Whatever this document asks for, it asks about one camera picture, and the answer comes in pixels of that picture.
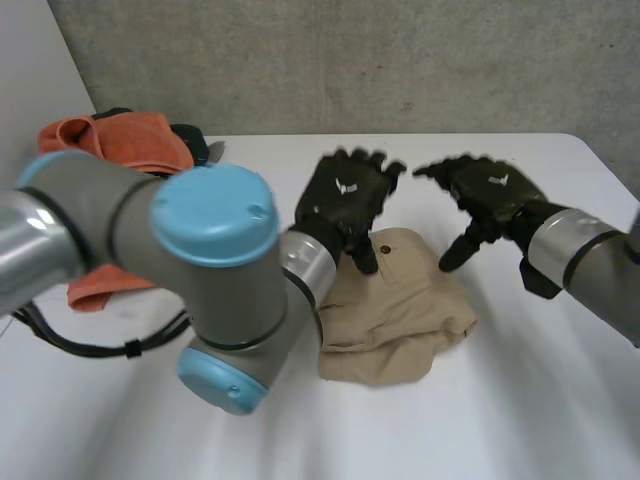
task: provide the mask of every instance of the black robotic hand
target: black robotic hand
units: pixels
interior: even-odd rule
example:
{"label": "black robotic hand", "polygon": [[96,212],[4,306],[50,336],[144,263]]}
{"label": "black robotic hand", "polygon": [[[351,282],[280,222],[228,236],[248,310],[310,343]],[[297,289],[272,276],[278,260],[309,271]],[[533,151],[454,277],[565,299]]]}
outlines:
{"label": "black robotic hand", "polygon": [[394,161],[383,170],[385,159],[382,152],[369,154],[362,149],[351,155],[339,149],[322,157],[295,212],[294,229],[339,232],[340,250],[351,255],[364,274],[378,271],[368,232],[407,169]]}
{"label": "black robotic hand", "polygon": [[488,157],[469,155],[425,165],[413,176],[427,176],[453,196],[458,208],[471,215],[471,224],[440,258],[439,268],[451,272],[461,267],[483,242],[514,240],[525,258],[520,273],[527,290],[553,298],[560,289],[527,261],[526,252],[535,230],[544,220],[564,209],[548,203],[540,189],[517,168]]}

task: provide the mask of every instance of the blue cap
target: blue cap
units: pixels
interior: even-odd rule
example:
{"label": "blue cap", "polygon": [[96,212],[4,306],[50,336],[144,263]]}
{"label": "blue cap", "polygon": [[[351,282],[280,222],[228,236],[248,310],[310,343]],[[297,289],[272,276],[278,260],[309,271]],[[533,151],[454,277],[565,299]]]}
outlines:
{"label": "blue cap", "polygon": [[267,183],[236,165],[197,167],[169,178],[152,204],[160,244],[189,263],[235,267],[278,240],[278,212]]}
{"label": "blue cap", "polygon": [[267,389],[246,373],[191,347],[182,351],[176,372],[193,393],[234,415],[253,412],[267,395]]}

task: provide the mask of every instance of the robotic arm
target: robotic arm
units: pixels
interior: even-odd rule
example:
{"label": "robotic arm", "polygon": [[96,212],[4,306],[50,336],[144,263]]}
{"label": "robotic arm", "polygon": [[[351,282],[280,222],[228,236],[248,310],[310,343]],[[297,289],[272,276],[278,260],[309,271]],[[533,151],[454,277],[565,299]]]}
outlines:
{"label": "robotic arm", "polygon": [[549,203],[515,167],[487,157],[449,158],[414,171],[451,193],[471,224],[440,259],[460,267],[483,242],[513,240],[525,288],[543,298],[563,288],[640,347],[640,216],[625,234],[575,208]]}
{"label": "robotic arm", "polygon": [[[48,154],[0,192],[0,314],[110,263],[179,294],[196,336],[177,371],[207,402],[235,414],[267,394],[298,334],[330,289],[346,251],[377,271],[368,238],[403,164],[338,150],[323,157],[279,234],[262,178],[233,165],[168,180],[77,151]],[[483,157],[421,167],[471,214],[440,260],[460,267],[483,242],[513,240],[525,288],[562,288],[640,346],[640,227],[624,234],[549,203],[520,171]]]}
{"label": "robotic arm", "polygon": [[0,193],[0,314],[110,263],[184,300],[196,336],[177,372],[207,402],[253,411],[331,287],[346,250],[377,271],[367,232],[405,168],[382,154],[320,160],[280,236],[271,192],[233,165],[168,180],[77,150],[45,155]]}

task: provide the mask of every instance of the black cable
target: black cable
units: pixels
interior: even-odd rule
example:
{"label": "black cable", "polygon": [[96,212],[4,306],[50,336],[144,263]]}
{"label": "black cable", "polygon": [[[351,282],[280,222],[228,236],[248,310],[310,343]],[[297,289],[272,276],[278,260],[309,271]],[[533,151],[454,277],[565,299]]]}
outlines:
{"label": "black cable", "polygon": [[185,310],[182,310],[164,327],[142,340],[131,340],[121,347],[103,347],[73,342],[59,335],[47,323],[44,315],[33,302],[27,303],[11,315],[16,320],[29,326],[38,338],[71,355],[85,358],[114,358],[121,356],[131,358],[140,356],[144,351],[169,343],[190,326],[189,316]]}

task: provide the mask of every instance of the beige cloth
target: beige cloth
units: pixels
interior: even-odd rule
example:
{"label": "beige cloth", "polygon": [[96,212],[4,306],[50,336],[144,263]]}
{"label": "beige cloth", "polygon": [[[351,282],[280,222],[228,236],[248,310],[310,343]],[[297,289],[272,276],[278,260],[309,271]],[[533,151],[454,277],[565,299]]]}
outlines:
{"label": "beige cloth", "polygon": [[378,273],[364,276],[343,258],[320,308],[320,376],[369,385],[416,382],[436,353],[466,337],[477,316],[419,234],[390,228],[371,240]]}

